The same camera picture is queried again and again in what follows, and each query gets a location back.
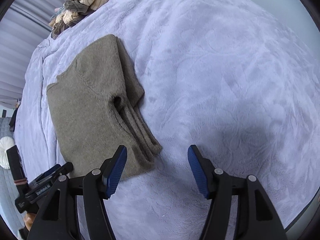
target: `blue gripper pad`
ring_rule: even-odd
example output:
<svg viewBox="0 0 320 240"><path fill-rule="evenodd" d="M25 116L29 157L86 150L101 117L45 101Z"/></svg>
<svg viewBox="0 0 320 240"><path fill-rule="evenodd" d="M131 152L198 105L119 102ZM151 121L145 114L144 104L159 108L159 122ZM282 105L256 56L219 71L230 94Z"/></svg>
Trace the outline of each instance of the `blue gripper pad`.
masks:
<svg viewBox="0 0 320 240"><path fill-rule="evenodd" d="M202 158L202 156L201 155L197 156L193 147L196 147L196 146L191 145L188 149L188 161L189 161L192 173L193 173L193 177L196 180L199 192L206 199L208 199L208 197L209 197L208 179L207 179L207 176L205 175L204 170L201 167L201 164L198 159L198 158Z"/></svg>
<svg viewBox="0 0 320 240"><path fill-rule="evenodd" d="M116 192L125 163L127 162L127 156L127 148L122 145L119 146L109 164L113 165L113 167L108 165L103 173L102 181L103 184L107 186L106 195L108 198Z"/></svg>

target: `pile of clothes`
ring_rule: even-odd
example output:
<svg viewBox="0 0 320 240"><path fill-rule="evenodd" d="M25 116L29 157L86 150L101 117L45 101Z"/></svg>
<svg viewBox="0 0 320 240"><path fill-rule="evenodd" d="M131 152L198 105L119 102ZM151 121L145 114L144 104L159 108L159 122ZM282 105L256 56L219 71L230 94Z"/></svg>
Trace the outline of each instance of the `pile of clothes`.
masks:
<svg viewBox="0 0 320 240"><path fill-rule="evenodd" d="M73 27L85 16L93 13L108 0L66 0L63 7L57 8L51 17L49 26L52 28L51 37L56 39L64 30Z"/></svg>

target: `pleated curtain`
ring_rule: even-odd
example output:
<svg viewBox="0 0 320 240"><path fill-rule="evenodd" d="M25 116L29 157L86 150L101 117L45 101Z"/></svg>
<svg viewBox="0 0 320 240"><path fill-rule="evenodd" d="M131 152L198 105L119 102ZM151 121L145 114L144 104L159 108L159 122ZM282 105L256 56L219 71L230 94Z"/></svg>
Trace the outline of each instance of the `pleated curtain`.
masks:
<svg viewBox="0 0 320 240"><path fill-rule="evenodd" d="M37 45L50 34L54 9L65 0L15 0L0 22L0 105L22 98L24 75Z"/></svg>

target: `white pom-pom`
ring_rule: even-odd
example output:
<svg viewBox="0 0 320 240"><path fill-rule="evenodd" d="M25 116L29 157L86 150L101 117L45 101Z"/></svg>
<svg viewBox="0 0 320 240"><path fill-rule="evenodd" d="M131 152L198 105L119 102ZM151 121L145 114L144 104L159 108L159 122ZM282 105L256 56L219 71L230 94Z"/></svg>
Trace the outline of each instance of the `white pom-pom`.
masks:
<svg viewBox="0 0 320 240"><path fill-rule="evenodd" d="M6 170L10 169L7 150L15 145L11 137L3 137L0 139L0 166Z"/></svg>

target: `silver screw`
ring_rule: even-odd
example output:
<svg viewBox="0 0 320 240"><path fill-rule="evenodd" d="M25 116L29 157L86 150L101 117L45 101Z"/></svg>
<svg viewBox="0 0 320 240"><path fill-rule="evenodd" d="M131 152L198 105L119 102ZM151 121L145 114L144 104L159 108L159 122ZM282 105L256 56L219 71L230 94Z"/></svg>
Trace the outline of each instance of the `silver screw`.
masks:
<svg viewBox="0 0 320 240"><path fill-rule="evenodd" d="M218 175L221 175L221 174L223 174L223 170L217 168L217 169L214 170L214 173L215 173L215 174L218 174Z"/></svg>
<svg viewBox="0 0 320 240"><path fill-rule="evenodd" d="M101 171L99 170L99 169L94 169L93 171L92 171L92 174L93 175L99 175L101 173Z"/></svg>
<svg viewBox="0 0 320 240"><path fill-rule="evenodd" d="M255 182L255 181L257 180L257 178L256 178L255 176L253 176L253 175L249 175L249 176L248 176L248 179L249 179L250 181L252 181L252 182Z"/></svg>
<svg viewBox="0 0 320 240"><path fill-rule="evenodd" d="M58 178L59 181L65 181L67 179L66 175L62 175Z"/></svg>

